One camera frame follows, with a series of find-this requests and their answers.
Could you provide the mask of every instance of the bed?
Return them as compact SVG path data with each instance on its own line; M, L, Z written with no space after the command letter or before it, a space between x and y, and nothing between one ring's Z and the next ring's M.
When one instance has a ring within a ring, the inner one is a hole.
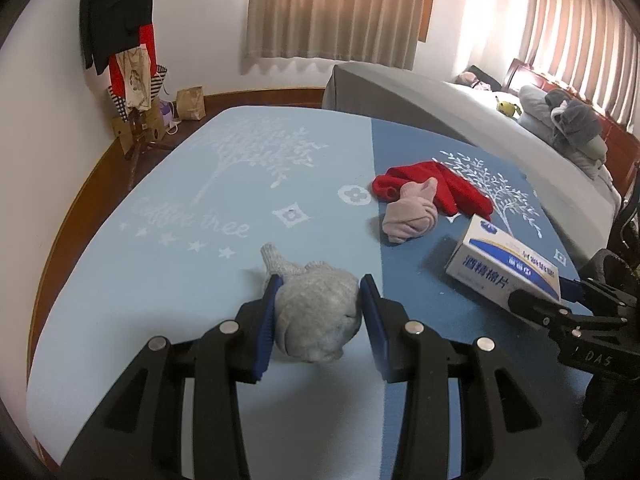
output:
M558 363L558 346L544 331L445 273L469 220L442 218L427 236L400 246L381 237L386 204L366 187L385 168L422 156L438 158L452 171L465 159L481 160L488 168L482 174L487 194L520 204L519 214L510 214L503 202L492 215L495 225L559 262L564 247L530 184L513 164L480 148L326 110L226 110L127 195L56 299L26 395L29 424L44 449L63 461L104 394L153 336L173 343L199 338L259 298L266 277L260 247L266 242L294 262L325 260L358 278L371 274L386 298L447 338L492 338L559 431L577 445L590 376ZM494 185L498 174L502 179ZM506 186L511 192L504 193ZM571 261L561 259L559 274L575 279ZM588 312L580 304L571 308ZM451 381L450 478L461 473L457 384ZM192 386L184 396L187 413ZM263 380L239 384L238 396L254 480L391 478L405 386L383 383L364 326L336 363L310 366L274 354ZM182 474L193 478L188 423L181 439Z
M514 59L507 72L502 90L512 95L518 95L523 85L533 85L549 92L560 88L559 84L551 81L545 75L537 73L531 66L519 59ZM562 87L564 91L574 94L571 89ZM626 196L636 178L636 163L640 161L640 140L628 134L626 130L610 117L598 113L596 115L602 126L602 138L608 147L607 167L613 177L613 183L622 196Z
M524 80L518 72L510 71L514 74L511 80L515 83ZM509 86L504 89L517 93ZM615 168L612 183L604 178L591 180L516 121L497 112L492 93L380 65L349 62L335 66L322 106L416 126L510 160L536 190L577 267L607 246L621 194L624 196L632 181L622 176L630 171L627 166L632 167L640 158L638 141L625 133L635 142L632 150L625 150L622 162L619 150L610 149L607 165Z

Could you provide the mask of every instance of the tree pattern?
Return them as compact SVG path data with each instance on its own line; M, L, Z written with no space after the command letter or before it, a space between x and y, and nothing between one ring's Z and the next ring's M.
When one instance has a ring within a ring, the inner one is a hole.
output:
M491 173L484 165L483 160L471 158L462 153L443 151L440 153L447 158L442 162L443 164L455 174L468 180L491 199L495 212L498 213L511 236L513 236L513 231L509 225L508 212L512 215L521 215L522 219L536 230L538 238L542 238L542 231L536 224L536 217L539 217L540 213L529 204L527 193L510 186L509 181L500 173Z
M232 124L220 121L211 126L191 149L207 146L218 156L218 163L191 205L199 203L215 180L235 164L264 167L276 178L271 184L273 189L286 180L292 166L312 168L312 153L327 148L308 140L308 131L303 127L287 131L285 121L279 118L238 117Z

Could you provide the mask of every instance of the white box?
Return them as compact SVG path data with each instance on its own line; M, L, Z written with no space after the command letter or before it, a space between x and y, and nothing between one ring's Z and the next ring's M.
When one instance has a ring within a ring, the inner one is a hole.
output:
M558 268L478 215L458 241L447 274L506 310L518 289L560 303Z

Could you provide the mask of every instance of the wooden stand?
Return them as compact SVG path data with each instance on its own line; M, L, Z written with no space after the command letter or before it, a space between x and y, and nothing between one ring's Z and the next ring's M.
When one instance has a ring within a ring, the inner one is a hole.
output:
M129 185L127 186L127 190L131 191L136 185L136 171L138 170L140 155L154 148L170 152L173 151L174 146L170 146L164 142L151 142L146 140L145 134L142 130L142 118L140 117L140 112L136 108L133 108L129 114L129 126L131 127L133 146L126 153L125 158L131 161Z

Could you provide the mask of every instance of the stuffed toy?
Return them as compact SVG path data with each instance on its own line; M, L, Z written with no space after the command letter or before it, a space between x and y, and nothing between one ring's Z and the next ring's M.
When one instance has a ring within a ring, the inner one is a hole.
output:
M495 100L498 101L498 105L495 107L495 109L498 110L501 114L509 118L513 118L516 112L519 116L522 115L522 110L517 104L510 103L508 101L500 101L500 99L498 99L498 96L495 97Z
M304 267L283 259L275 245L260 250L267 275L279 274L283 285L275 299L275 343L280 351L307 363L342 357L342 347L360 329L358 279L325 262Z
M400 188L400 199L386 207L382 230L389 241L401 244L431 231L438 221L438 210L433 204L438 181L435 177L425 183L407 182Z

